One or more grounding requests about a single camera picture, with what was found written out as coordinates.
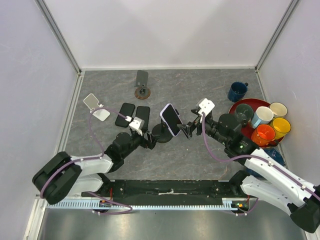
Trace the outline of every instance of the yellow mug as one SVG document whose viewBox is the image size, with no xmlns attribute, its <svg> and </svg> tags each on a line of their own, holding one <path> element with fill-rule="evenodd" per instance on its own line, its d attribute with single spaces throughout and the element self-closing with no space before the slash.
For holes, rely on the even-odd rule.
<svg viewBox="0 0 320 240">
<path fill-rule="evenodd" d="M 281 117 L 277 117 L 273 119 L 270 126 L 275 131 L 275 137 L 274 137 L 275 140 L 284 137 L 291 130 L 290 122 L 288 122 L 288 120 Z"/>
</svg>

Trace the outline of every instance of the red tray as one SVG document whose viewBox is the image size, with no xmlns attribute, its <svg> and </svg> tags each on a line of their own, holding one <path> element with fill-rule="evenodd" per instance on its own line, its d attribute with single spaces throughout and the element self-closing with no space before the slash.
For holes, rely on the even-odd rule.
<svg viewBox="0 0 320 240">
<path fill-rule="evenodd" d="M 240 101 L 237 101 L 235 104 L 233 104 L 233 106 L 230 108 L 229 113 L 233 114 L 236 110 L 236 107 L 239 104 L 248 104 L 250 107 L 252 107 L 253 111 L 255 112 L 257 110 L 258 107 L 269 107 L 270 103 L 260 100 L 260 99 L 256 99 L 256 98 L 245 98 L 242 99 Z M 243 135 L 245 135 L 246 137 L 251 139 L 251 135 L 254 133 L 254 129 L 250 126 L 250 124 L 247 124 L 246 127 L 243 127 L 241 129 L 241 132 Z M 278 142 L 280 143 L 282 141 L 283 137 L 280 138 L 278 140 Z M 270 146 L 262 146 L 261 148 L 270 148 Z"/>
</svg>

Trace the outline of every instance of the white phone holder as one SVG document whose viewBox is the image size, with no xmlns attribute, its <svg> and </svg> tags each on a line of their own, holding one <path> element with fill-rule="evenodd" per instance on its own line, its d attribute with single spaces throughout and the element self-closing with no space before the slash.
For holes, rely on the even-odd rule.
<svg viewBox="0 0 320 240">
<path fill-rule="evenodd" d="M 96 98 L 96 96 L 93 93 L 90 93 L 83 100 L 83 102 L 90 109 L 90 113 L 92 113 L 97 108 L 103 107 L 103 105 L 99 103 L 99 100 Z M 93 116 L 95 116 L 100 121 L 104 121 L 110 116 L 110 112 L 108 112 L 105 109 L 99 109 L 95 113 L 93 113 Z"/>
</svg>

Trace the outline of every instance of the smartphone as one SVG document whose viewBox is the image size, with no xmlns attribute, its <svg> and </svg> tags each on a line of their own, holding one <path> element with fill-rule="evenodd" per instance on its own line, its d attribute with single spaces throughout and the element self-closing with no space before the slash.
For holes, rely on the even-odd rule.
<svg viewBox="0 0 320 240">
<path fill-rule="evenodd" d="M 138 106 L 136 108 L 135 116 L 144 120 L 142 129 L 148 130 L 149 125 L 149 116 L 150 116 L 150 107 L 148 106 Z"/>
<path fill-rule="evenodd" d="M 182 124 L 174 106 L 168 103 L 160 112 L 160 118 L 166 123 L 172 136 L 176 137 L 180 133 L 178 124 Z"/>
<path fill-rule="evenodd" d="M 132 115 L 134 114 L 135 108 L 136 106 L 134 104 L 125 102 L 121 106 L 120 113 L 122 115 L 132 117 Z M 114 124 L 119 127 L 127 128 L 129 126 L 129 123 L 130 122 L 126 121 L 123 117 L 118 115 Z"/>
</svg>

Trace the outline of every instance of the phone screen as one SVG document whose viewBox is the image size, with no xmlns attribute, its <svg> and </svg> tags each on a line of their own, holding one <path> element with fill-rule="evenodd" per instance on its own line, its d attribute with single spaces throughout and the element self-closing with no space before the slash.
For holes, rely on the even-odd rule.
<svg viewBox="0 0 320 240">
<path fill-rule="evenodd" d="M 171 129 L 174 136 L 177 136 L 180 132 L 180 128 L 178 128 L 177 124 L 182 124 L 176 110 L 174 107 L 169 104 L 166 109 L 162 112 L 163 120 L 166 122 L 168 127 Z"/>
</svg>

